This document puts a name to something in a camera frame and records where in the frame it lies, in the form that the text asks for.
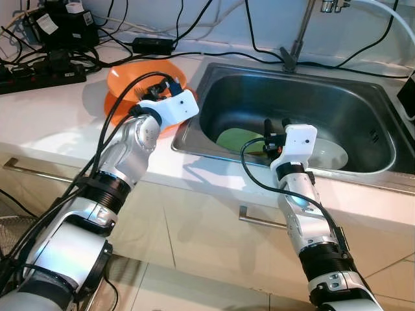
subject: sink basin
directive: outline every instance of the sink basin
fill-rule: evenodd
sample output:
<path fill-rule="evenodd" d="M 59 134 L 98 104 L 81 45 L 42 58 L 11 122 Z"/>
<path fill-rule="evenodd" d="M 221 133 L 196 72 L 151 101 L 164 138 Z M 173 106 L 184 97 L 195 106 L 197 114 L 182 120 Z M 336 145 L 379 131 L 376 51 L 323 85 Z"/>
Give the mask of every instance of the sink basin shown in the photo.
<path fill-rule="evenodd" d="M 315 168 L 316 175 L 368 184 L 351 176 L 399 172 L 415 180 L 409 175 L 415 173 L 414 141 L 381 86 L 211 63 L 196 92 L 200 113 L 180 126 L 175 150 L 239 161 L 238 152 L 215 143 L 222 132 L 242 128 L 263 133 L 269 118 L 283 133 L 281 121 L 289 118 L 312 124 L 318 138 L 338 144 L 348 155 L 341 169 Z M 246 159 L 269 164 L 264 157 Z"/>

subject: white label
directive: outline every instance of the white label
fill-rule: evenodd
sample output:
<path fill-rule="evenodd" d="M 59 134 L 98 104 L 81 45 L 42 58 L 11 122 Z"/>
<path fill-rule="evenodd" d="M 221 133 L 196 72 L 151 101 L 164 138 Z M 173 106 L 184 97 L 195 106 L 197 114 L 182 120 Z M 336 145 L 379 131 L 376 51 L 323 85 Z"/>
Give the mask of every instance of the white label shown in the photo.
<path fill-rule="evenodd" d="M 53 20 L 51 19 L 48 13 L 43 15 L 41 18 L 37 19 L 36 22 L 38 23 L 39 27 L 42 28 L 42 30 L 47 34 L 52 34 L 54 31 L 58 29 L 58 26 L 56 26 L 56 24 L 53 23 Z"/>
<path fill-rule="evenodd" d="M 84 21 L 87 26 L 93 23 L 91 12 L 86 12 L 84 14 Z"/>

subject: white hose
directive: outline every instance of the white hose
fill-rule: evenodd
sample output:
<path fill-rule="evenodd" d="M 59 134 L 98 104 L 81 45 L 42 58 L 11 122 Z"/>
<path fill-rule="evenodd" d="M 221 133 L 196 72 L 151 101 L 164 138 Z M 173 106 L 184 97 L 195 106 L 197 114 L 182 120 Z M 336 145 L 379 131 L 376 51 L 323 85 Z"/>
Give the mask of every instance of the white hose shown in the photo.
<path fill-rule="evenodd" d="M 412 29 L 408 26 L 407 22 L 395 11 L 393 11 L 389 6 L 384 5 L 383 3 L 380 3 L 376 0 L 354 0 L 356 2 L 364 2 L 364 3 L 369 3 L 371 5 L 375 5 L 378 6 L 379 8 L 382 8 L 383 10 L 387 11 L 389 14 L 393 15 L 393 17 L 401 23 L 401 25 L 403 26 L 403 28 L 405 28 L 405 30 L 408 32 L 408 35 L 410 36 L 413 44 L 415 45 L 415 34 L 413 33 Z M 405 113 L 406 118 L 409 121 L 413 121 L 415 120 L 415 116 L 413 117 L 409 117 L 406 113 Z"/>

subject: white floor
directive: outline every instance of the white floor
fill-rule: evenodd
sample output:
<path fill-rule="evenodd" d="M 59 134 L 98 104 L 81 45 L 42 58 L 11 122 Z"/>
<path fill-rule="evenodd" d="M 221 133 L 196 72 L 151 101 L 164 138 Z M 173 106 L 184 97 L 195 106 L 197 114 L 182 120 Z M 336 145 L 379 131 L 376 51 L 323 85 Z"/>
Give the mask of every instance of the white floor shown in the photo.
<path fill-rule="evenodd" d="M 241 288 L 124 257 L 113 257 L 110 280 L 116 311 L 308 311 L 310 304 Z M 102 283 L 89 311 L 111 311 L 115 294 Z M 389 308 L 385 311 L 409 311 Z"/>

